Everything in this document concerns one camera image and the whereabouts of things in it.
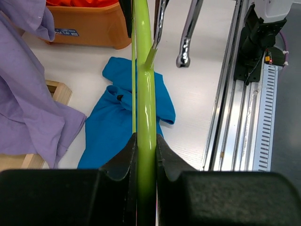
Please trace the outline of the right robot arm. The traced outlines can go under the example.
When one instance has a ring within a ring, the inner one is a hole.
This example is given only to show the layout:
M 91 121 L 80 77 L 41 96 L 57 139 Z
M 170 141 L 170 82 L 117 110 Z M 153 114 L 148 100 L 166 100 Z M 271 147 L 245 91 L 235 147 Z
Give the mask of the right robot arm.
M 133 0 L 118 0 L 126 20 L 129 38 L 134 35 L 134 4 Z M 155 1 L 154 42 L 148 52 L 146 65 L 151 66 L 158 49 L 163 31 L 165 9 L 169 0 Z M 248 85 L 259 81 L 258 64 L 265 57 L 268 48 L 276 43 L 276 36 L 287 22 L 293 0 L 254 0 L 244 18 L 238 47 L 238 59 L 235 67 L 234 80 L 241 80 Z M 179 54 L 176 59 L 178 68 L 190 65 L 190 41 L 203 5 L 203 0 L 191 0 L 190 9 L 182 32 Z

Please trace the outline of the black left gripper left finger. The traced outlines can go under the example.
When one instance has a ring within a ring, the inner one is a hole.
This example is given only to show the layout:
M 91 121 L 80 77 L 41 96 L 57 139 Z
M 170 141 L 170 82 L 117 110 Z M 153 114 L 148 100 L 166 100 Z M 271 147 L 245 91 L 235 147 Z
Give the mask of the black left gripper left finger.
M 136 225 L 137 135 L 99 169 L 10 169 L 0 174 L 3 226 Z

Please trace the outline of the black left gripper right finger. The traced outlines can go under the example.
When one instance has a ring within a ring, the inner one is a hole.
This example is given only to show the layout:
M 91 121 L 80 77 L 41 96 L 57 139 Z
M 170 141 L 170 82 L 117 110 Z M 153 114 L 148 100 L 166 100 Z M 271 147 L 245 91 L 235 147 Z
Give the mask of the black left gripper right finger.
M 277 173 L 198 171 L 157 136 L 161 226 L 298 226 L 301 198 Z

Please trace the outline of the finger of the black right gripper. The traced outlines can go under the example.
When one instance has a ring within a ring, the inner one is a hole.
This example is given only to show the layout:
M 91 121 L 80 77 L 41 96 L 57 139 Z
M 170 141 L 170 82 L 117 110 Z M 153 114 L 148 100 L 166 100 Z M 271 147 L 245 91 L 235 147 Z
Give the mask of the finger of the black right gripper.
M 119 0 L 120 7 L 126 22 L 127 35 L 132 38 L 132 0 Z

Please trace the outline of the orange t shirt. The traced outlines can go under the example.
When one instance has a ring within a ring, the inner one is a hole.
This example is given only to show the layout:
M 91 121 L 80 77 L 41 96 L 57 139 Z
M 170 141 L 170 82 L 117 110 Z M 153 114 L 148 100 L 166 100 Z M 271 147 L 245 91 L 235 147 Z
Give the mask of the orange t shirt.
M 118 0 L 47 0 L 47 6 L 103 8 L 116 4 Z

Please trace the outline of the blue t shirt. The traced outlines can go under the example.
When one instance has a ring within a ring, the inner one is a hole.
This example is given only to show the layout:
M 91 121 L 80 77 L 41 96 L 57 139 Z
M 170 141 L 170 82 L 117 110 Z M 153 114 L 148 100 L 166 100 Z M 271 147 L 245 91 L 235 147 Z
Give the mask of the blue t shirt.
M 86 148 L 78 169 L 98 169 L 132 136 L 132 62 L 112 56 L 102 75 L 111 82 L 85 123 Z

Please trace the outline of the green hanger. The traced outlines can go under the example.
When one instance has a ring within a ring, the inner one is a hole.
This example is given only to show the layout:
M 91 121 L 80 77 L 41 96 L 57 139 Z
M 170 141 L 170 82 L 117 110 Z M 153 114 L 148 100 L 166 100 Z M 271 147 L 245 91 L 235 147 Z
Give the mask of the green hanger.
M 155 2 L 155 24 L 148 3 L 132 2 L 133 130 L 137 133 L 137 211 L 139 226 L 194 226 L 189 183 L 195 169 L 157 134 L 154 59 L 163 31 L 166 1 Z

